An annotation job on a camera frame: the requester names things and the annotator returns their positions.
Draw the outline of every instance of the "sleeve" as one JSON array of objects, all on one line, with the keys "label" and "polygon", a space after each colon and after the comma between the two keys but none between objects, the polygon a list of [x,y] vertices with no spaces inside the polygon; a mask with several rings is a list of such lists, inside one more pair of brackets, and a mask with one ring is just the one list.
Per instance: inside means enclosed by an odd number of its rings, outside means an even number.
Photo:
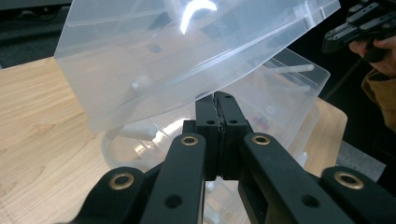
[{"label": "sleeve", "polygon": [[396,79],[389,79],[374,69],[364,78],[361,87],[381,109],[387,127],[396,133]]}]

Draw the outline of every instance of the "translucent plastic bin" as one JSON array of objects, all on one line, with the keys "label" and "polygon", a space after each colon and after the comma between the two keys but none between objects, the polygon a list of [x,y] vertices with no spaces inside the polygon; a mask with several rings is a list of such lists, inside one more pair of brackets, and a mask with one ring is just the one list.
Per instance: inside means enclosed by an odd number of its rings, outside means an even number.
[{"label": "translucent plastic bin", "polygon": [[94,132],[160,115],[250,73],[336,0],[74,0],[55,59]]},{"label": "translucent plastic bin", "polygon": [[[304,148],[319,116],[314,102],[329,75],[284,49],[222,91],[235,97],[253,131],[271,134],[304,165]],[[107,131],[102,145],[106,161],[112,168],[132,166],[146,172],[164,160],[185,119],[195,119],[194,103]],[[236,182],[206,182],[204,216],[205,223],[247,222]]]}]

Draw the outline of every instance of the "light wood tabletop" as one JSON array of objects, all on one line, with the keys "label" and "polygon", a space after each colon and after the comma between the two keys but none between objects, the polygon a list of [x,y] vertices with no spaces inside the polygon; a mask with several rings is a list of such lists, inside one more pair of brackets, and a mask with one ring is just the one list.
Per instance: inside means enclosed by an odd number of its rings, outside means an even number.
[{"label": "light wood tabletop", "polygon": [[[317,100],[306,152],[314,175],[334,166],[347,116]],[[0,223],[70,221],[109,171],[103,133],[92,134],[53,58],[0,70]]]}]

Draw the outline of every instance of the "black mechanical arm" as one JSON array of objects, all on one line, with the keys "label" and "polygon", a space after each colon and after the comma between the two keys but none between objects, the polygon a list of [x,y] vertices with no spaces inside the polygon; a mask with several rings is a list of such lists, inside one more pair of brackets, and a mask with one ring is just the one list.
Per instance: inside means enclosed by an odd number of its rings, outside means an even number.
[{"label": "black mechanical arm", "polygon": [[396,35],[396,1],[361,0],[348,11],[346,22],[325,36],[322,52],[335,52],[355,40],[367,40],[364,60],[369,63],[381,61],[385,49],[374,47],[374,39],[386,39]]},{"label": "black mechanical arm", "polygon": [[195,104],[163,163],[109,171],[71,223],[202,223],[205,182],[237,180],[251,223],[396,223],[396,201],[351,169],[314,177],[274,137],[254,133],[227,93]]}]

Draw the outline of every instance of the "transparent plastic lid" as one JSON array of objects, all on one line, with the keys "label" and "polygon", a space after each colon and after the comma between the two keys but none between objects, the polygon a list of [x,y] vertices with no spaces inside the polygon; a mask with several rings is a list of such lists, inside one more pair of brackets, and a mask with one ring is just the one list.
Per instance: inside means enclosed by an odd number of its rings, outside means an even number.
[{"label": "transparent plastic lid", "polygon": [[339,7],[336,0],[74,0],[55,58],[98,132],[226,87]]}]

